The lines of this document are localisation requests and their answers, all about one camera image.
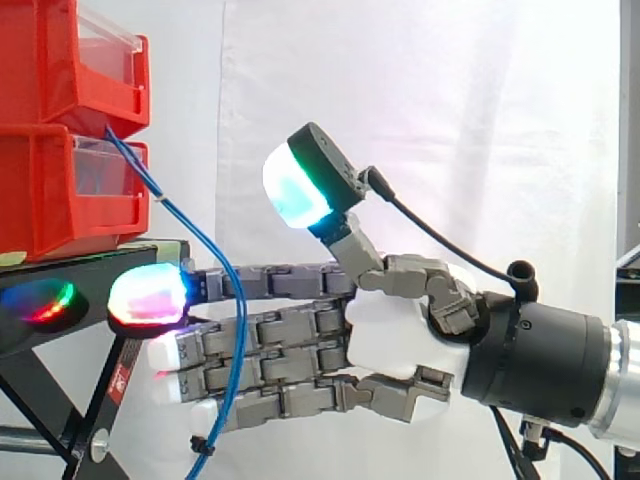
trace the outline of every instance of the white backdrop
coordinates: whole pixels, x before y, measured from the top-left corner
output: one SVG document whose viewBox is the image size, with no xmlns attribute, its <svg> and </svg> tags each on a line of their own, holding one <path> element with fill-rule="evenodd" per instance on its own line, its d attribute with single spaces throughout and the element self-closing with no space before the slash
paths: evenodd
<svg viewBox="0 0 640 480">
<path fill-rule="evenodd" d="M 542 301 L 611 318 L 615 3 L 85 3 L 149 36 L 153 118 L 140 137 L 150 144 L 153 172 L 233 262 L 326 258 L 306 232 L 287 229 L 273 213 L 260 179 L 267 154 L 314 120 L 358 167 L 378 165 L 408 204 L 462 247 L 500 268 L 532 261 Z M 381 250 L 452 259 L 375 199 L 358 213 Z M 152 233 L 187 237 L 158 208 Z M 199 265 L 211 263 L 194 250 Z M 474 274 L 481 288 L 503 288 Z M 109 340 L 93 329 L 42 349 L 81 407 Z M 86 362 L 69 368 L 69 349 L 82 350 Z M 155 408 L 150 382 L 141 362 L 113 450 L 134 479 L 184 478 L 192 460 L 188 409 Z M 607 448 L 588 445 L 609 460 Z M 9 457 L 0 459 L 4 469 Z M 57 478 L 54 461 L 15 460 L 11 478 Z M 429 424 L 356 411 L 228 434 L 205 472 L 225 480 L 512 478 L 488 412 L 459 397 Z M 561 447 L 544 472 L 592 475 Z"/>
</svg>

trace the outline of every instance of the red storage bin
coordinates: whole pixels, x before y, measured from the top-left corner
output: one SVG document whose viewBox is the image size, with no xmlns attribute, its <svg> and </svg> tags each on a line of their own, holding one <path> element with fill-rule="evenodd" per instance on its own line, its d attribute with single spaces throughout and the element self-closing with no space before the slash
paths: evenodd
<svg viewBox="0 0 640 480">
<path fill-rule="evenodd" d="M 102 138 L 149 125 L 148 43 L 76 0 L 0 1 L 0 124 Z"/>
<path fill-rule="evenodd" d="M 148 228 L 148 192 L 115 147 L 63 125 L 0 125 L 0 192 L 0 257 L 106 251 Z"/>
</svg>

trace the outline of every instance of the sticker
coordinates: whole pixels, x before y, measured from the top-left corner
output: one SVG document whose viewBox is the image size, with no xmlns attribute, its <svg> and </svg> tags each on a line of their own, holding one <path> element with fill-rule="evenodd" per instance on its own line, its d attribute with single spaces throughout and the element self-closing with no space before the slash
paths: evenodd
<svg viewBox="0 0 640 480">
<path fill-rule="evenodd" d="M 109 395 L 111 400 L 113 400 L 113 402 L 118 406 L 122 403 L 124 392 L 127 390 L 127 385 L 129 385 L 130 377 L 131 370 L 119 363 L 115 372 L 113 372 L 111 382 L 109 383 L 109 389 L 107 390 L 107 395 Z"/>
</svg>

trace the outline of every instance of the screw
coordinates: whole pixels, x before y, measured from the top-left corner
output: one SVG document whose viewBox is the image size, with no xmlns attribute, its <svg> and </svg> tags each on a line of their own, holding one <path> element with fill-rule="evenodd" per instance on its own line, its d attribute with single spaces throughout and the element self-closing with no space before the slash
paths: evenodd
<svg viewBox="0 0 640 480">
<path fill-rule="evenodd" d="M 109 431 L 101 428 L 91 438 L 91 460 L 101 463 L 107 457 L 107 453 L 109 453 Z"/>
</svg>

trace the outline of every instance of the metal rod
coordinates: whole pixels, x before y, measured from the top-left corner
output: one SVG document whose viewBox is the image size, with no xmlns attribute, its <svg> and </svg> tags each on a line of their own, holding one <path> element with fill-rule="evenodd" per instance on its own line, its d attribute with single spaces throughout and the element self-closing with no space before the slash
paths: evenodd
<svg viewBox="0 0 640 480">
<path fill-rule="evenodd" d="M 0 426 L 0 451 L 57 455 L 49 442 L 31 428 Z"/>
</svg>

